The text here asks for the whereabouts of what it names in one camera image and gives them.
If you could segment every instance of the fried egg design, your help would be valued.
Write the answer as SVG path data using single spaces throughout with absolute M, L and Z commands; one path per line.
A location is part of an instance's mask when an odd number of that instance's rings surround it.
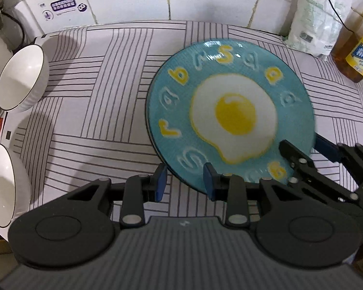
M 218 74 L 204 80 L 192 98 L 190 120 L 196 134 L 230 164 L 264 154 L 278 126 L 269 95 L 240 74 Z

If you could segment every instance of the bowl rim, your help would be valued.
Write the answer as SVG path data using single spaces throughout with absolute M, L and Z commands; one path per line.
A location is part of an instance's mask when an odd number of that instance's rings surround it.
M 16 179 L 15 179 L 15 172 L 14 172 L 14 164 L 13 164 L 13 162 L 12 162 L 11 155 L 10 155 L 10 153 L 9 153 L 9 151 L 8 151 L 8 149 L 7 149 L 7 147 L 5 147 L 5 146 L 4 146 L 3 144 L 1 144 L 1 143 L 0 143 L 0 146 L 1 146 L 2 148 L 4 148 L 4 150 L 7 152 L 8 158 L 9 158 L 9 159 L 10 159 L 10 161 L 11 161 L 12 175 L 14 176 L 14 192 L 15 192 L 14 210 L 12 211 L 12 216 L 11 216 L 11 219 L 10 219 L 10 221 L 8 222 L 8 224 L 6 224 L 5 226 L 0 226 L 0 228 L 6 228 L 6 227 L 8 227 L 8 226 L 11 224 L 12 220 L 14 219 L 15 206 L 16 206 Z
M 36 78 L 36 81 L 35 81 L 35 83 L 33 84 L 33 86 L 31 87 L 31 89 L 29 90 L 29 92 L 25 95 L 25 97 L 23 98 L 23 100 L 22 101 L 20 101 L 20 103 L 18 103 L 16 106 L 14 106 L 14 107 L 12 107 L 12 108 L 10 108 L 10 109 L 4 109 L 1 105 L 0 105 L 0 108 L 3 110 L 3 111 L 11 111 L 11 110 L 13 110 L 13 109 L 15 109 L 15 108 L 17 108 L 27 97 L 28 97 L 28 95 L 30 94 L 30 92 L 33 90 L 33 88 L 35 87 L 35 85 L 36 85 L 36 83 L 37 83 L 37 81 L 38 81 L 38 79 L 39 79 L 39 77 L 40 77 L 40 74 L 42 73 L 42 69 L 43 69 L 43 65 L 45 64 L 45 52 L 43 51 L 43 48 L 41 47 L 41 46 L 39 46 L 39 45 L 36 45 L 36 44 L 33 44 L 33 45 L 28 45 L 28 46 L 25 46 L 24 48 L 22 48 L 22 49 L 20 49 L 17 53 L 15 53 L 10 59 L 9 59 L 9 61 L 5 64 L 5 66 L 4 66 L 4 68 L 3 68 L 3 71 L 1 72 L 1 74 L 0 74 L 0 78 L 1 78 L 1 76 L 3 75 L 3 72 L 5 71 L 5 68 L 7 67 L 7 65 L 8 65 L 8 63 L 11 61 L 11 59 L 13 58 L 13 57 L 15 57 L 18 53 L 20 53 L 23 49 L 25 49 L 25 48 L 27 48 L 27 47 L 31 47 L 31 46 L 37 46 L 37 47 L 39 47 L 40 49 L 41 49 L 41 51 L 42 51 L 42 55 L 43 55 L 43 58 L 42 58 L 42 67 L 41 67 L 41 69 L 40 69 L 40 71 L 39 71 L 39 74 L 38 74 L 38 77 Z

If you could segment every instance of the brown liquid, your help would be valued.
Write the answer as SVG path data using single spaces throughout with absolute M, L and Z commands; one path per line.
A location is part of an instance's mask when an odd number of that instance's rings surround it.
M 340 73 L 354 83 L 359 83 L 363 79 L 363 75 L 347 63 L 346 57 L 358 45 L 359 41 L 360 38 L 356 34 L 352 34 L 344 46 L 337 53 L 332 54 L 333 61 L 335 61 Z

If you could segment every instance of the round teal plate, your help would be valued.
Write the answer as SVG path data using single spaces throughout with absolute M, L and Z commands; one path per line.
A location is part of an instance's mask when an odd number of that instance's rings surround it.
M 146 102 L 156 151 L 182 182 L 204 192 L 203 165 L 245 181 L 293 171 L 278 150 L 288 140 L 309 155 L 314 114 L 297 75 L 252 43 L 196 43 L 173 55 L 154 77 Z

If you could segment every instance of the white bowl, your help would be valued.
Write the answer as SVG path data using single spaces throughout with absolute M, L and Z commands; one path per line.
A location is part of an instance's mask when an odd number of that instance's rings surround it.
M 20 158 L 0 144 L 0 227 L 29 211 L 31 184 Z
M 38 45 L 17 52 L 0 75 L 0 108 L 9 112 L 26 111 L 43 96 L 47 87 L 49 65 Z

